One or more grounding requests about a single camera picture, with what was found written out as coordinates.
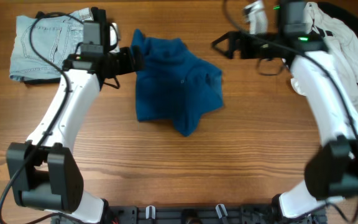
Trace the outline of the blue polo shirt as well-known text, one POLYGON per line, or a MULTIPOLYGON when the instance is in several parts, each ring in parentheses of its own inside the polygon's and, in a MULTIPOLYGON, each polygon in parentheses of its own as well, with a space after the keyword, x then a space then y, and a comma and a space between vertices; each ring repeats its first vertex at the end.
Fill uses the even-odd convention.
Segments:
POLYGON ((136 73, 138 121, 169 119, 183 136, 191 135, 205 113, 223 107, 221 69, 191 53, 181 39, 146 37, 137 29, 145 67, 136 73))

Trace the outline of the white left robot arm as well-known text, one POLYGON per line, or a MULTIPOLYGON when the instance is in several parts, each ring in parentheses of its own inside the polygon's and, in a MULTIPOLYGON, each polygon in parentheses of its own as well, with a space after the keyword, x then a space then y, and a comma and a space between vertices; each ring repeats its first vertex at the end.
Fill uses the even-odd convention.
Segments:
POLYGON ((79 54, 57 68, 58 90, 40 124, 24 142, 9 145, 10 180, 5 188, 20 207, 46 211, 54 220, 108 223, 114 215, 107 201, 84 188, 73 148, 83 120, 103 85, 119 75, 140 70, 137 47, 119 47, 115 24, 86 21, 79 54))

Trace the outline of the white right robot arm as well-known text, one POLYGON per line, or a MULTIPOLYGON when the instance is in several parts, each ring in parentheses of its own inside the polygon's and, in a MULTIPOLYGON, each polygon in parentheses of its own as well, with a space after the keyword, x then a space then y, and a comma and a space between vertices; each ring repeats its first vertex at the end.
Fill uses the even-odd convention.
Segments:
MULTIPOLYGON (((258 61, 280 58, 303 90, 318 125, 320 150, 307 163, 304 179, 291 190, 274 196, 259 212, 268 223, 315 220, 318 212, 337 207, 348 198, 358 199, 358 112, 353 107, 323 38, 307 31, 304 1, 279 1, 276 33, 267 30, 261 1, 243 10, 250 27, 234 23, 223 35, 223 55, 258 61)), ((358 201, 350 223, 358 219, 358 201)))

